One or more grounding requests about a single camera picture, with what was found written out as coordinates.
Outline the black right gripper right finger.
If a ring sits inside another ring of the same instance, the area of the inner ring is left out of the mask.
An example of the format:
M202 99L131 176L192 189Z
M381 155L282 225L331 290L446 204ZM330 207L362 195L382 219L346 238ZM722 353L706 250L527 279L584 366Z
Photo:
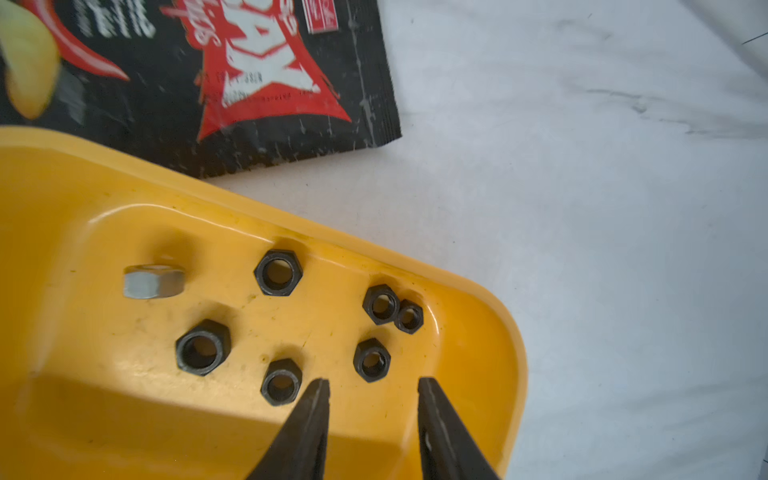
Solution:
M435 378L418 381L417 420L424 479L499 480Z

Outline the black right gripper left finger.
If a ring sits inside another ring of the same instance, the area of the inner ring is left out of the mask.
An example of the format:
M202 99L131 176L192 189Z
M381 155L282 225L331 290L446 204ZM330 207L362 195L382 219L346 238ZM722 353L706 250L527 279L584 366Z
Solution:
M329 406L330 382L312 380L247 479L323 479Z

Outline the yellow plastic storage box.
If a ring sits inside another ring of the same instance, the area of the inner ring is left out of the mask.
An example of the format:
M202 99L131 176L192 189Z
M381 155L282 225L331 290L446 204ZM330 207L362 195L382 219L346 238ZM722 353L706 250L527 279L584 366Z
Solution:
M264 295L254 270L293 251L303 276ZM185 271L184 291L123 295L134 265ZM413 335L362 307L386 284L419 304ZM175 342L205 319L227 359L181 371ZM356 346L391 355L368 383ZM261 394L269 364L302 371L296 399ZM505 306L478 284L71 135L1 131L1 475L5 479L244 479L312 380L330 382L323 479L419 479L418 381L435 378L502 477L528 387Z

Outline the silver cap nut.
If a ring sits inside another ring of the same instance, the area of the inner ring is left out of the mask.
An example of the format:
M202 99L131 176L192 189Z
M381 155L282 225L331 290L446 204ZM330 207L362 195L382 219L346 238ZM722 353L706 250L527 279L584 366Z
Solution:
M123 276L126 298L151 300L181 294L185 288L185 271L170 265L134 265Z

